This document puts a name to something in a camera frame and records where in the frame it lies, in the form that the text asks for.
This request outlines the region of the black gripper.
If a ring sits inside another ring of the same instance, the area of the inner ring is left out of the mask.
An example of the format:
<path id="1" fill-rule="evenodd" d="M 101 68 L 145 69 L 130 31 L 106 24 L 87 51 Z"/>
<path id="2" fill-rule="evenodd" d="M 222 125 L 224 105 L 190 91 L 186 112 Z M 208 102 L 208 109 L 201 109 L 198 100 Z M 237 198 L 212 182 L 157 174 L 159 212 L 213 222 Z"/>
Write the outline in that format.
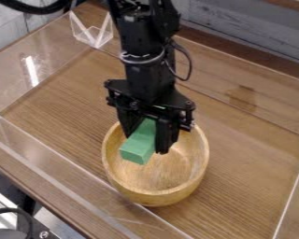
<path id="1" fill-rule="evenodd" d="M 109 89 L 107 103 L 118 109 L 126 137 L 138 130 L 145 118 L 158 120 L 157 153 L 167 154 L 178 141 L 180 129 L 190 131 L 193 128 L 194 101 L 174 85 L 166 89 L 141 84 L 134 87 L 126 79 L 110 79 L 105 87 Z"/>

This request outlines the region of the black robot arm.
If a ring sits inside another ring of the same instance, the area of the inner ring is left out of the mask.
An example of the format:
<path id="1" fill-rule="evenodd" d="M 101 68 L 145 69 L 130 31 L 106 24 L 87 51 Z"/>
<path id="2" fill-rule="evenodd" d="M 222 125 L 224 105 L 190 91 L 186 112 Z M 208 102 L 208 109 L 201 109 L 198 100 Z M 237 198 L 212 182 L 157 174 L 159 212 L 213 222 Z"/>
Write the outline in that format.
<path id="1" fill-rule="evenodd" d="M 172 0 L 107 0 L 122 41 L 126 78 L 105 82 L 107 103 L 118 110 L 130 136 L 146 120 L 155 122 L 155 151 L 166 154 L 181 131 L 193 129 L 197 105 L 177 88 L 176 41 L 181 14 Z"/>

